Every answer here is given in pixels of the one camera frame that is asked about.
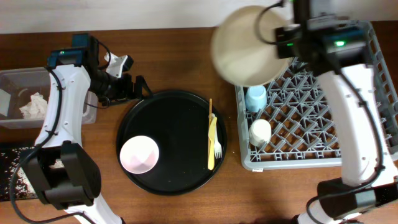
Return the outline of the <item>cream round plate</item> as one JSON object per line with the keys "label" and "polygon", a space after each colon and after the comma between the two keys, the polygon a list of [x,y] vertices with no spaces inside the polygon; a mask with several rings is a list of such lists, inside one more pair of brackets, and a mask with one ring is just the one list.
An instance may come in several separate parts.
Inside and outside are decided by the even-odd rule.
{"label": "cream round plate", "polygon": [[277,47],[255,35],[255,20],[262,6],[246,6],[230,14],[211,38],[211,59],[218,74],[240,86],[265,85],[285,72],[291,58],[280,59]]}

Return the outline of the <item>wooden chopstick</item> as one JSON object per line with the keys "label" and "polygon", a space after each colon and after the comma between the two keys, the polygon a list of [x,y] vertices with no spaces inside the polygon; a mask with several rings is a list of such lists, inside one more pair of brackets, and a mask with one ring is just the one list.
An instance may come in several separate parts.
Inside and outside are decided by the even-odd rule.
{"label": "wooden chopstick", "polygon": [[[210,124],[212,119],[212,98],[209,99],[209,112],[208,112],[208,131],[210,130]],[[210,139],[208,137],[208,158],[210,157]]]}

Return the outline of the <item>pink small bowl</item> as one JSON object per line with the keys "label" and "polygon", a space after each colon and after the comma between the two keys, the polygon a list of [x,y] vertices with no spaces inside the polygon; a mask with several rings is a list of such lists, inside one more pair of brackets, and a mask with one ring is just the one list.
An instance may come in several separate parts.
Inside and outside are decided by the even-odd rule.
{"label": "pink small bowl", "polygon": [[132,174],[143,174],[155,167],[160,152],[157,143],[147,136],[128,139],[119,153],[122,167]]}

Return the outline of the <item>light blue plastic cup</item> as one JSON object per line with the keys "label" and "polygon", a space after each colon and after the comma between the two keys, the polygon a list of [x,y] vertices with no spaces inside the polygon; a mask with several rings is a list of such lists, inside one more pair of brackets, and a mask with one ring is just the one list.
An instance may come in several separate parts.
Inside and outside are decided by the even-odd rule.
{"label": "light blue plastic cup", "polygon": [[264,85],[250,86],[245,95],[246,109],[257,113],[267,105],[267,90]]}

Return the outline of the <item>yellow plastic knife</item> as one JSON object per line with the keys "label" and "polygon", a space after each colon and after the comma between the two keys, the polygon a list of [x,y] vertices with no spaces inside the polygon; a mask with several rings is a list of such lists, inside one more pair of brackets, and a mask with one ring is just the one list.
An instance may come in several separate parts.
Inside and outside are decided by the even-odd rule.
{"label": "yellow plastic knife", "polygon": [[215,132],[216,132],[216,123],[217,117],[213,114],[211,115],[211,123],[208,130],[208,170],[213,170],[215,166]]}

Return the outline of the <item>cream plastic cup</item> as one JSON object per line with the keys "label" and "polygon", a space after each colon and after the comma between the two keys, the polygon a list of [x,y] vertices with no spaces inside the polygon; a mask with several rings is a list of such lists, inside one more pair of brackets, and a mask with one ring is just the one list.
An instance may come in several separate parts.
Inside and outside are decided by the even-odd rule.
{"label": "cream plastic cup", "polygon": [[271,125],[265,119],[255,120],[249,128],[249,142],[256,147],[261,147],[269,142],[272,136]]}

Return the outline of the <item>white plastic fork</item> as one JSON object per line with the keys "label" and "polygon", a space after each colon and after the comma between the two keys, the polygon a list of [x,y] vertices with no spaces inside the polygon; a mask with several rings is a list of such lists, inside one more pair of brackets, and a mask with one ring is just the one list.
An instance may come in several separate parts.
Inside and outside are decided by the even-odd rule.
{"label": "white plastic fork", "polygon": [[218,140],[217,125],[215,125],[215,143],[214,143],[215,159],[222,158],[222,147]]}

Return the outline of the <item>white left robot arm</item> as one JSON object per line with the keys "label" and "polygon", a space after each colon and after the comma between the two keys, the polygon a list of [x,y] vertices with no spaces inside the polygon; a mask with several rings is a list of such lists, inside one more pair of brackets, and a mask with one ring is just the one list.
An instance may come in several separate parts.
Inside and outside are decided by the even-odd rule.
{"label": "white left robot arm", "polygon": [[101,195],[101,173],[83,149],[81,126],[86,94],[107,106],[153,97],[144,77],[132,78],[129,55],[108,56],[99,65],[103,43],[92,35],[75,34],[69,49],[53,50],[47,59],[50,96],[34,148],[21,157],[23,170],[43,204],[65,211],[80,223],[124,223]]}

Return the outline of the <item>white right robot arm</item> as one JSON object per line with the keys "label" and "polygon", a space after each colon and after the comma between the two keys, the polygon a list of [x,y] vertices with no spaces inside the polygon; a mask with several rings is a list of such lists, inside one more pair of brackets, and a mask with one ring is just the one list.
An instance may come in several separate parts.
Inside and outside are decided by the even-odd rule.
{"label": "white right robot arm", "polygon": [[397,201],[397,167],[384,138],[366,32],[341,27],[331,1],[293,3],[296,28],[277,29],[279,57],[298,57],[317,77],[335,124],[342,176],[320,182],[294,223],[347,223]]}

